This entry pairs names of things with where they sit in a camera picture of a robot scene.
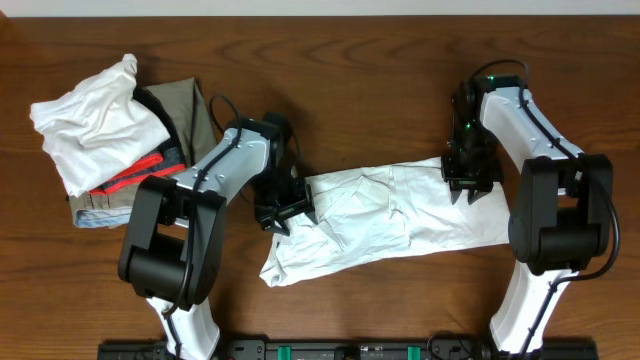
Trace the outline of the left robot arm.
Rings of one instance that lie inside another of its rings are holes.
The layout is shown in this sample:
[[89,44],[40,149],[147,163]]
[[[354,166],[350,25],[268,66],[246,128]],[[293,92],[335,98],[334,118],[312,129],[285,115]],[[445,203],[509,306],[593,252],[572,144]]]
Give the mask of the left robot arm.
[[209,359],[220,339],[208,295],[221,265],[229,203],[254,191],[260,228],[283,236],[286,220],[317,220],[310,186],[294,164],[281,162],[293,128],[286,116],[239,117],[192,167],[138,186],[121,249],[118,275],[155,309],[175,359]]

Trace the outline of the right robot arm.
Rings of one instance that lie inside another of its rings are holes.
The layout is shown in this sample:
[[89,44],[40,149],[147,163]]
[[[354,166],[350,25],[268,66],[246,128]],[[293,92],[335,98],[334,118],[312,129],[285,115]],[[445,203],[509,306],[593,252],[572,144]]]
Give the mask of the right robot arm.
[[592,340],[546,340],[543,333],[568,285],[604,275],[619,253],[610,160],[562,136],[517,75],[475,73],[460,84],[452,105],[450,152],[441,161],[453,201],[465,194],[474,204],[504,182],[499,147],[518,170],[507,224],[516,264],[488,338],[439,340],[431,353],[448,359],[598,358]]

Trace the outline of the white printed t-shirt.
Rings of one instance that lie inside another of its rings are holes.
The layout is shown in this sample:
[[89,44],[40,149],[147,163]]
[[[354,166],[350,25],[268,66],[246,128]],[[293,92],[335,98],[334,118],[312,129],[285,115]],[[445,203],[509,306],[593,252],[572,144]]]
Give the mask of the white printed t-shirt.
[[441,161],[430,158],[307,178],[318,220],[301,214],[276,234],[260,278],[287,286],[387,258],[507,243],[503,188],[473,204],[450,198]]

